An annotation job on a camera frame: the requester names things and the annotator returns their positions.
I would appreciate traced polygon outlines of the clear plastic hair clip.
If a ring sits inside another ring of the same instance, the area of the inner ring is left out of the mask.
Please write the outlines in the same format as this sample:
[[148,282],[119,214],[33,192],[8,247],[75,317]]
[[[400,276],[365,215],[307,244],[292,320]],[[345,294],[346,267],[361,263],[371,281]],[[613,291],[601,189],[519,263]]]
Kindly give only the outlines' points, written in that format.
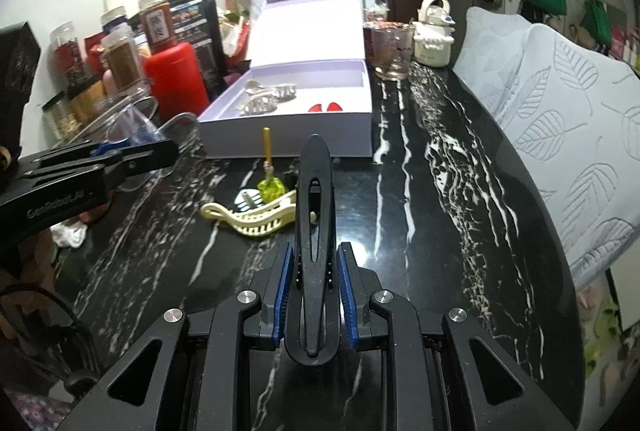
[[160,106],[155,97],[129,96],[108,107],[70,141],[120,143],[128,140],[131,145],[139,145],[170,139],[182,154],[197,138],[198,120],[193,113],[179,113],[162,122]]

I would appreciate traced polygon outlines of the black hair claw clip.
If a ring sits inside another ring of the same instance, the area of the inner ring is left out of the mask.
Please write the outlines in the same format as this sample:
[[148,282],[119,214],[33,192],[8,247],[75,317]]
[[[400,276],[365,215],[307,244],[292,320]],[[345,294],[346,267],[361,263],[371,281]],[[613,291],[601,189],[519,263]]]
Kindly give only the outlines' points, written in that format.
[[340,347],[336,249],[332,159],[324,139],[314,135],[300,154],[293,277],[284,329],[286,351],[302,366],[324,365]]

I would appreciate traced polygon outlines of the cream hair claw clip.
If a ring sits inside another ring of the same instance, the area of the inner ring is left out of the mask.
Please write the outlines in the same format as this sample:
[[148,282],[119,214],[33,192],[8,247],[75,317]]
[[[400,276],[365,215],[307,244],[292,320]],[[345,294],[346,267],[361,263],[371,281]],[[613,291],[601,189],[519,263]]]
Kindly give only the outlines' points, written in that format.
[[238,212],[210,202],[201,207],[200,215],[208,221],[224,222],[243,236],[266,237],[295,222],[296,200],[296,192],[290,191],[270,203]]

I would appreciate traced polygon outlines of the green flower gold hairpin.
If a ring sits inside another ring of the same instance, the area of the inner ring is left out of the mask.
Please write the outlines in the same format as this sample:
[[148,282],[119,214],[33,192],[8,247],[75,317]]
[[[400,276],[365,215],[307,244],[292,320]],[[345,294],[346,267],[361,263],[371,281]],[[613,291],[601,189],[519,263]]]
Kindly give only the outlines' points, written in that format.
[[258,183],[258,191],[264,203],[270,203],[286,194],[286,187],[279,177],[274,175],[272,163],[272,146],[270,128],[262,129],[262,143],[264,144],[264,178]]

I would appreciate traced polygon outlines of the small white striped hair clip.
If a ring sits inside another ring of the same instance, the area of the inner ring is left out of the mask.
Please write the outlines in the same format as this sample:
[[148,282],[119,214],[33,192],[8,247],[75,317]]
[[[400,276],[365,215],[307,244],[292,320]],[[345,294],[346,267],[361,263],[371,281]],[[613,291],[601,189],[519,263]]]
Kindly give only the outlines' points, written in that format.
[[246,212],[259,208],[264,204],[262,195],[258,189],[255,188],[243,188],[238,192],[234,199],[235,208],[239,212]]

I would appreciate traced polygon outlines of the red cylindrical canister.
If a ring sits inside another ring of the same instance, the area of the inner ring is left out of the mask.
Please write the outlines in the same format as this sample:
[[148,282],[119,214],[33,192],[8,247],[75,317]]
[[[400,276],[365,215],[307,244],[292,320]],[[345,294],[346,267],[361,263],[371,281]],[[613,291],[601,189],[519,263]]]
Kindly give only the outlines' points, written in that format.
[[157,99],[160,117],[169,120],[179,113],[199,116],[209,105],[198,58],[191,44],[179,43],[143,61],[151,79],[151,93]]

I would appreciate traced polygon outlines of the brown spice plastic jar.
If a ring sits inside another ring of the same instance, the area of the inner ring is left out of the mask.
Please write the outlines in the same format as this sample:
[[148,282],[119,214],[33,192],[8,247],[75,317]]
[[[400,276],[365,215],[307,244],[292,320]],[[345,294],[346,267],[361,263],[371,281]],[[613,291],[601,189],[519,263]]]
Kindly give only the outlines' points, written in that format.
[[108,70],[119,95],[131,94],[146,82],[140,54],[129,24],[119,24],[101,41]]

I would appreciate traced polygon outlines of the orange peel labelled jar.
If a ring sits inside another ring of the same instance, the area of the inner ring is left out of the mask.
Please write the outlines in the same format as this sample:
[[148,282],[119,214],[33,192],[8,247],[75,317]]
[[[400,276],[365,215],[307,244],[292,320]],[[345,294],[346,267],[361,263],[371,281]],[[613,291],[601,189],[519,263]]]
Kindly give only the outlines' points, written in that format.
[[139,13],[152,55],[178,44],[168,0],[140,0]]

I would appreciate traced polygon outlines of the black snack bag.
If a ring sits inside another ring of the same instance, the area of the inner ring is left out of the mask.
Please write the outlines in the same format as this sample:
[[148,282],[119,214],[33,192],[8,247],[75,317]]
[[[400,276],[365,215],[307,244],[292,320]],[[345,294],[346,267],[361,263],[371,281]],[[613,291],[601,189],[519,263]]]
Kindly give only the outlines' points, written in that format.
[[209,102],[224,91],[228,74],[215,0],[168,0],[179,42],[195,50]]

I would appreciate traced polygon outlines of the pearl silver hair claw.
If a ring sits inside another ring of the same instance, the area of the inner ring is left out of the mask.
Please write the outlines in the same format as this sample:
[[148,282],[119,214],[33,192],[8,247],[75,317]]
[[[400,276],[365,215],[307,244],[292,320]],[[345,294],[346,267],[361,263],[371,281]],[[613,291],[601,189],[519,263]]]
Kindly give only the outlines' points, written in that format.
[[297,86],[294,83],[262,84],[251,79],[245,84],[245,93],[250,98],[271,96],[278,102],[288,102],[296,99]]

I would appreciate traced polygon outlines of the lavender gift box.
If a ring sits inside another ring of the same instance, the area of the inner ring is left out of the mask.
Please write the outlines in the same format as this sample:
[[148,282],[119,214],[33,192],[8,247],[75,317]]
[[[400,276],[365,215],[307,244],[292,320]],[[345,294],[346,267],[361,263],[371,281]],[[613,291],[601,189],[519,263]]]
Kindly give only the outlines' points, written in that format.
[[[198,118],[206,154],[217,159],[257,158],[262,129],[270,128],[277,157],[295,157],[318,134],[334,157],[369,158],[372,95],[362,32],[361,0],[266,0],[250,27],[250,68]],[[236,111],[251,79],[294,83],[296,99],[276,111],[244,116]],[[337,102],[340,112],[309,112]]]

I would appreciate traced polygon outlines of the near leaf pattern chair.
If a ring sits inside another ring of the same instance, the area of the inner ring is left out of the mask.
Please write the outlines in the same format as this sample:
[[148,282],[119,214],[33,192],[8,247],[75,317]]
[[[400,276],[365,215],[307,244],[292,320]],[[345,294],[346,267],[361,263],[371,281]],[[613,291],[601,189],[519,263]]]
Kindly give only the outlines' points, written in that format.
[[495,118],[521,156],[577,287],[639,236],[639,80],[542,24]]

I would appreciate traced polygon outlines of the leaf pattern chair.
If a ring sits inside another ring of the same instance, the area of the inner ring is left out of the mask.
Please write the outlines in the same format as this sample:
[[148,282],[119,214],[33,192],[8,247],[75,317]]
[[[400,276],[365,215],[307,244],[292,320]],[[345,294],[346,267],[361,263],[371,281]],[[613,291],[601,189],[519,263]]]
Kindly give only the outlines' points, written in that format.
[[466,12],[465,36],[454,73],[493,116],[506,105],[531,26],[520,15],[491,13],[479,7]]
[[639,80],[542,24],[495,118],[521,156],[577,287],[639,236]]

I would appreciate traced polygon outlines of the glass mug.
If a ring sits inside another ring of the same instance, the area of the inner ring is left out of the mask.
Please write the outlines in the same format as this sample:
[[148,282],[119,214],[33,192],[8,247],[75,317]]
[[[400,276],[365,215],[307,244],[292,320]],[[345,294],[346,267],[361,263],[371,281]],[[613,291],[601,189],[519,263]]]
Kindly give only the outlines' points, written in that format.
[[403,80],[409,73],[413,33],[408,24],[372,31],[373,68],[384,80]]

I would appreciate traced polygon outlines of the far leaf pattern chair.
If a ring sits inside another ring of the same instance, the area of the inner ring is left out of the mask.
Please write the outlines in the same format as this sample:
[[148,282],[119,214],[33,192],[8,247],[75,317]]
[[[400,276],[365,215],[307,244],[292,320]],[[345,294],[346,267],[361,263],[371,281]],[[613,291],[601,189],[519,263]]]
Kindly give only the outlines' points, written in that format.
[[493,116],[506,105],[531,26],[520,15],[491,13],[479,7],[466,12],[465,36],[454,73]]

